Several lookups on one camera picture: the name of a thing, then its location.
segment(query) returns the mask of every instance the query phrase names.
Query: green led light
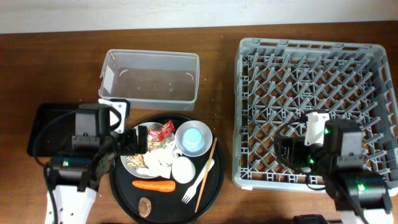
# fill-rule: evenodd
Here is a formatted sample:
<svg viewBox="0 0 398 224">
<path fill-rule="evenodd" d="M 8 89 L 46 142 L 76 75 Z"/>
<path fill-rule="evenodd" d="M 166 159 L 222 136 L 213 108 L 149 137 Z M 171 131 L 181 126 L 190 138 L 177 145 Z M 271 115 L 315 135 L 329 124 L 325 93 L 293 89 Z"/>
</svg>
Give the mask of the green led light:
<svg viewBox="0 0 398 224">
<path fill-rule="evenodd" d="M 358 184 L 358 190 L 359 190 L 360 192 L 365 191 L 365 190 L 366 190 L 365 185 L 363 185 L 363 184 Z"/>
</svg>

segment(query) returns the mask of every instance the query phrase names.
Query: black round tray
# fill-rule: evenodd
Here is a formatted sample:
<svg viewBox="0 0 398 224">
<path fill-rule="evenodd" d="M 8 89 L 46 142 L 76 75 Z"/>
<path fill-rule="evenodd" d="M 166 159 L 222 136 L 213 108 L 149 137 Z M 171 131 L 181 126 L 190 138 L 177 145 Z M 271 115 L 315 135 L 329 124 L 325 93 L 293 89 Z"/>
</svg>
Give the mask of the black round tray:
<svg viewBox="0 0 398 224">
<path fill-rule="evenodd" d="M 181 115 L 162 115 L 141 121 L 157 122 L 164 124 L 172 120 L 175 129 L 184 122 L 191 120 Z M 138 223 L 190 223 L 201 217 L 214 203 L 220 193 L 224 181 L 224 157 L 220 145 L 216 145 L 213 159 L 215 164 L 209 171 L 203 195 L 201 196 L 198 212 L 195 207 L 198 201 L 201 183 L 197 188 L 197 193 L 188 204 L 181 200 L 187 189 L 192 186 L 196 177 L 199 175 L 203 166 L 210 156 L 209 150 L 206 154 L 199 157 L 189 157 L 196 168 L 193 180 L 187 184 L 176 182 L 175 190 L 170 193 L 156 192 L 151 190 L 138 189 L 132 185 L 133 180 L 140 178 L 130 174 L 122 165 L 120 158 L 117 158 L 115 168 L 109 173 L 112 193 L 120 207 Z M 166 180 L 156 177 L 150 180 Z M 142 218 L 138 213 L 138 203 L 141 197 L 147 197 L 152 203 L 152 210 L 147 218 Z"/>
</svg>

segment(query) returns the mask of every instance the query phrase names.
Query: white plastic fork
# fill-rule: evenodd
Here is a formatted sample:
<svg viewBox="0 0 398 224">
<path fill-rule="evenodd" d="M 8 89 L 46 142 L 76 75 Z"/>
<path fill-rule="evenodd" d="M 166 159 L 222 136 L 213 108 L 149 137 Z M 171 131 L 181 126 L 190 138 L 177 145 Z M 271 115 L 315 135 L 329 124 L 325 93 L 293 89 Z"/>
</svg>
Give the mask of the white plastic fork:
<svg viewBox="0 0 398 224">
<path fill-rule="evenodd" d="M 188 190 L 185 193 L 184 197 L 182 197 L 182 202 L 183 203 L 188 203 L 189 201 L 191 201 L 193 196 L 195 196 L 195 194 L 197 193 L 197 187 L 200 184 L 200 182 L 203 180 L 203 178 L 205 177 L 206 167 L 207 167 L 208 163 L 209 163 L 209 161 L 207 161 L 205 166 L 203 166 L 202 170 L 200 171 L 200 174 L 199 174 L 198 178 L 195 180 L 195 183 L 193 183 L 193 185 L 190 188 L 188 188 Z M 213 167 L 213 165 L 214 165 L 214 159 L 211 159 L 209 172 L 210 172 L 211 168 Z"/>
</svg>

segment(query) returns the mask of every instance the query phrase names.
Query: white wall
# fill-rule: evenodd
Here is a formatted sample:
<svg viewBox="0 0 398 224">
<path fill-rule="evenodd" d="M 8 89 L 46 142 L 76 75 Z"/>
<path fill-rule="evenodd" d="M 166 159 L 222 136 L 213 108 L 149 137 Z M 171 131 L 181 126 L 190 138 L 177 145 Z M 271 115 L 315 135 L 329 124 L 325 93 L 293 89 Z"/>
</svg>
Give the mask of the white wall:
<svg viewBox="0 0 398 224">
<path fill-rule="evenodd" d="M 0 33 L 398 20 L 398 0 L 0 0 Z"/>
</svg>

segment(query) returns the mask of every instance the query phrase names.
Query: wooden chopstick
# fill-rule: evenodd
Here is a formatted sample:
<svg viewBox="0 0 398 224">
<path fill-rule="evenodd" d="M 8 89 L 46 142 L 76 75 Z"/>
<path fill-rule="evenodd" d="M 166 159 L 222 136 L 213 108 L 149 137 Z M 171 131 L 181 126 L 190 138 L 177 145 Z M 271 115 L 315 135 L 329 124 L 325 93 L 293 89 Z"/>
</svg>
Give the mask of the wooden chopstick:
<svg viewBox="0 0 398 224">
<path fill-rule="evenodd" d="M 209 173 L 211 159 L 213 158 L 213 153 L 214 153 L 214 149 L 216 148 L 216 144 L 217 144 L 217 138 L 214 138 L 213 147 L 211 148 L 211 152 L 210 152 L 210 158 L 209 158 L 209 161 L 207 162 L 205 177 L 203 178 L 203 181 L 201 183 L 199 197 L 198 197 L 198 202 L 197 202 L 197 207 L 195 208 L 195 213 L 198 211 L 199 202 L 200 202 L 200 199 L 201 199 L 201 194 L 203 193 L 203 189 L 205 188 L 205 183 L 206 183 L 206 179 L 207 179 L 207 173 Z"/>
</svg>

